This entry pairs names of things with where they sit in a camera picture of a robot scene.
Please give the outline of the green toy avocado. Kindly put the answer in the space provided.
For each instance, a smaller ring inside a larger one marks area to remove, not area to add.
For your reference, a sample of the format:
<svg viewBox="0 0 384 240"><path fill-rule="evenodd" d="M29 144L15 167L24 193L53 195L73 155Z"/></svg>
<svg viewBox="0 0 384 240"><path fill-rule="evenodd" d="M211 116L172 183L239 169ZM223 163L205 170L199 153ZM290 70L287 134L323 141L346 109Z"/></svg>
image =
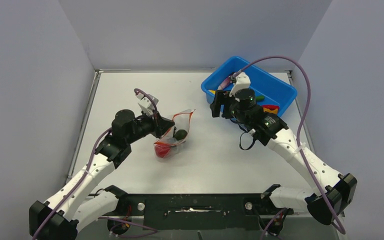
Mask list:
<svg viewBox="0 0 384 240"><path fill-rule="evenodd" d="M184 140L188 135L188 132L185 129L176 130L173 134L173 137L176 141Z"/></svg>

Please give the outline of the clear zip top bag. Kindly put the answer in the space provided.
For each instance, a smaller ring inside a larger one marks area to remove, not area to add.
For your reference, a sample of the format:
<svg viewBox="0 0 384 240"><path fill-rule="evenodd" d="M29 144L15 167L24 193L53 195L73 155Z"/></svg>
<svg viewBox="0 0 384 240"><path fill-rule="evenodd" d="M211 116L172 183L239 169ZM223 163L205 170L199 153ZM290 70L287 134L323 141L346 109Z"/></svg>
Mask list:
<svg viewBox="0 0 384 240"><path fill-rule="evenodd" d="M153 144L155 155L158 158L168 159L181 151L190 133L194 112L194 109L187 109L172 116L174 126Z"/></svg>

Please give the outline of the red toy apple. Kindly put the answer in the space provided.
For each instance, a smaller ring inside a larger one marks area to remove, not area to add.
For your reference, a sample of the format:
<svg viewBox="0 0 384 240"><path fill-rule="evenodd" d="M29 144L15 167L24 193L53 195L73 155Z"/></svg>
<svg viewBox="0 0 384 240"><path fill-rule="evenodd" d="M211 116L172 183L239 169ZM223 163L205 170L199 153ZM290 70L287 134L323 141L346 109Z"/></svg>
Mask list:
<svg viewBox="0 0 384 240"><path fill-rule="evenodd" d="M170 156L172 147L170 145L165 145L165 144L155 144L154 151L155 151L155 155L158 158L165 159Z"/></svg>

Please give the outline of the green toy cucumber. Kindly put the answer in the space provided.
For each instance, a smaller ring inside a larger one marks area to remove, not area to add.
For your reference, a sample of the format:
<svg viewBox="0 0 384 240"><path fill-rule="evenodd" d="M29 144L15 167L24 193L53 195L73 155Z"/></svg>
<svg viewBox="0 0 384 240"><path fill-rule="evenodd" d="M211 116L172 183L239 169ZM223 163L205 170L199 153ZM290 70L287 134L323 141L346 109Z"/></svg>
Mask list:
<svg viewBox="0 0 384 240"><path fill-rule="evenodd" d="M256 96L255 97L255 100L257 101L257 102L261 102L261 101L263 101L265 99L265 96L264 95L260 95L260 96Z"/></svg>

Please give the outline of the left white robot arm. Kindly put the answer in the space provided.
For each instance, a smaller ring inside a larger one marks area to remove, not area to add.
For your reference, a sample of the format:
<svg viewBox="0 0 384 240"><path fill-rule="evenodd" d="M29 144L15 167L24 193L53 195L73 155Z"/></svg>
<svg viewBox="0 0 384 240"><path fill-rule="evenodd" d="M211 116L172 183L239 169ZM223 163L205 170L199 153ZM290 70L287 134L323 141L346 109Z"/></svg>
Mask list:
<svg viewBox="0 0 384 240"><path fill-rule="evenodd" d="M96 140L87 164L57 193L29 208L29 232L34 240L74 240L87 225L116 209L124 191L110 187L86 198L132 152L131 144L153 135L160 139L175 125L159 113L135 116L129 109L116 113L111 127Z"/></svg>

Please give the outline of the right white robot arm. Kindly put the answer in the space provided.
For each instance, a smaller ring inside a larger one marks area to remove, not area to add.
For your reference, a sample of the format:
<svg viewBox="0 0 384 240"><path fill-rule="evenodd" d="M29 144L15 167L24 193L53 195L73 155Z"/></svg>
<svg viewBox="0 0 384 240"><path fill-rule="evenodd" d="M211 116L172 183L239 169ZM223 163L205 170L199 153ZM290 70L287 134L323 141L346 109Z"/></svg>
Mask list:
<svg viewBox="0 0 384 240"><path fill-rule="evenodd" d="M256 102L255 92L245 88L232 94L217 90L210 104L214 118L223 117L239 124L253 141L277 153L299 173L310 186L299 189L272 185L263 193L262 209L269 214L287 208L308 212L323 225L330 225L352 202L357 179L342 174L323 162L276 114L266 112Z"/></svg>

